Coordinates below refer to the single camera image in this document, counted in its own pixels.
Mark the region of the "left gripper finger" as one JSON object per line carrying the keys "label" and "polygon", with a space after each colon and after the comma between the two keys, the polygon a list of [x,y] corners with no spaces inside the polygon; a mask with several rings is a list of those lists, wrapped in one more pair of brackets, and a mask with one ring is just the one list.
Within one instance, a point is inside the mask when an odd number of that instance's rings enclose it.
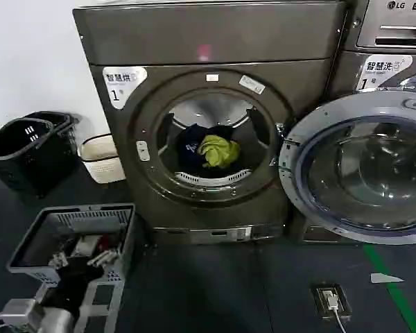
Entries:
{"label": "left gripper finger", "polygon": [[55,270],[59,270],[68,265],[68,259],[64,253],[54,253],[50,260],[50,266],[53,267]]}
{"label": "left gripper finger", "polygon": [[119,251],[117,249],[105,250],[96,257],[90,259],[87,262],[88,266],[93,267],[104,267],[108,264],[112,264],[116,259],[119,258]]}

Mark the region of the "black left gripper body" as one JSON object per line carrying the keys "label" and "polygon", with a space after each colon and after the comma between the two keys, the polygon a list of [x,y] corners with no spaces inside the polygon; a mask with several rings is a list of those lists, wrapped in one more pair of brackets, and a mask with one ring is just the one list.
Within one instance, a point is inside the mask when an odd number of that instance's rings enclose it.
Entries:
{"label": "black left gripper body", "polygon": [[57,270],[60,281],[57,287],[45,294],[41,306],[65,309],[70,313],[79,313],[90,282],[103,276],[101,266],[88,265],[84,257],[73,257],[67,266]]}

